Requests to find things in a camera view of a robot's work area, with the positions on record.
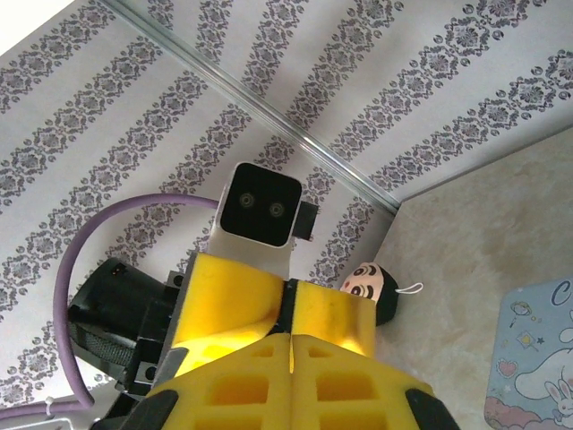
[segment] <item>depth camera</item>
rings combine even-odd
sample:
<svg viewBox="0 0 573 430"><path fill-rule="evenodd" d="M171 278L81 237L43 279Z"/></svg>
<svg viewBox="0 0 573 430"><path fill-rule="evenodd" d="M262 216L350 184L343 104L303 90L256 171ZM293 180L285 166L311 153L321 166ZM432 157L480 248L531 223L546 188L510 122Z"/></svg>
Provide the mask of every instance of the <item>depth camera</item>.
<svg viewBox="0 0 573 430"><path fill-rule="evenodd" d="M290 177L239 164L224 197L219 223L227 233L281 247L293 232L303 187Z"/></svg>

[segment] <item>wallpaper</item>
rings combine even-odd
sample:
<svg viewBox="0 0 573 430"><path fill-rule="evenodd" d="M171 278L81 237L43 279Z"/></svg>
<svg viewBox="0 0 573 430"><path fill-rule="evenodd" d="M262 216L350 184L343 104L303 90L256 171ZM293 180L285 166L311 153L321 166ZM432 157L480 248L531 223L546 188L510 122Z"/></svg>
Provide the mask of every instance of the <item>wallpaper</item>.
<svg viewBox="0 0 573 430"><path fill-rule="evenodd" d="M125 3L399 201L573 123L568 0ZM2 406L70 393L53 283L75 232L108 204L217 199L236 162L274 168L321 206L292 275L328 287L373 258L391 222L96 1L74 2L0 58L0 131ZM118 215L86 244L73 288L108 256L163 280L205 249L211 222L182 206ZM105 381L81 370L90 386Z"/></svg>

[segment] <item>doll face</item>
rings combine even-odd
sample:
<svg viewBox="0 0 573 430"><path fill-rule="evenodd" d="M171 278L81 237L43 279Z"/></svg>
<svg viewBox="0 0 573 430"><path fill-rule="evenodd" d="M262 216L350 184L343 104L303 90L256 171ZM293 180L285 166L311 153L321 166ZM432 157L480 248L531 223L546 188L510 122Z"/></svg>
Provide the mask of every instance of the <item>doll face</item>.
<svg viewBox="0 0 573 430"><path fill-rule="evenodd" d="M378 301L384 287L384 275L375 262L364 262L342 284L341 291Z"/></svg>

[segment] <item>camera lens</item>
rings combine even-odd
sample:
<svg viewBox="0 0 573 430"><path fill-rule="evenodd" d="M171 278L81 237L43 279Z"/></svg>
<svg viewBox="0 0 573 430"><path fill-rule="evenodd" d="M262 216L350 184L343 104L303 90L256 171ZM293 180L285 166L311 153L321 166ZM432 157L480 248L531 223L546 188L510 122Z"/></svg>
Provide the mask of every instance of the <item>camera lens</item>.
<svg viewBox="0 0 573 430"><path fill-rule="evenodd" d="M281 203L272 203L269 208L270 215L279 218L285 213L285 207Z"/></svg>
<svg viewBox="0 0 573 430"><path fill-rule="evenodd" d="M254 205L254 197L251 193L244 193L239 197L239 202L244 208L250 208Z"/></svg>

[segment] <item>yellow foam padding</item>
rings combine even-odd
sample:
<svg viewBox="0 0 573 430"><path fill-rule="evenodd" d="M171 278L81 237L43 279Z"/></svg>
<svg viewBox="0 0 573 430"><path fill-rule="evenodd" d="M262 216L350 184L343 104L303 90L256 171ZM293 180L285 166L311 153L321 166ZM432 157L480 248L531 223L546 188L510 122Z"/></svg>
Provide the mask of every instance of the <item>yellow foam padding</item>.
<svg viewBox="0 0 573 430"><path fill-rule="evenodd" d="M152 390L179 396L162 430L288 430L290 336L274 334Z"/></svg>
<svg viewBox="0 0 573 430"><path fill-rule="evenodd" d="M307 334L374 357L376 303L299 281L292 334Z"/></svg>
<svg viewBox="0 0 573 430"><path fill-rule="evenodd" d="M247 264L197 254L171 348L187 348L179 374L264 338L284 281Z"/></svg>
<svg viewBox="0 0 573 430"><path fill-rule="evenodd" d="M418 430L406 400L432 388L393 367L311 336L294 336L292 429Z"/></svg>

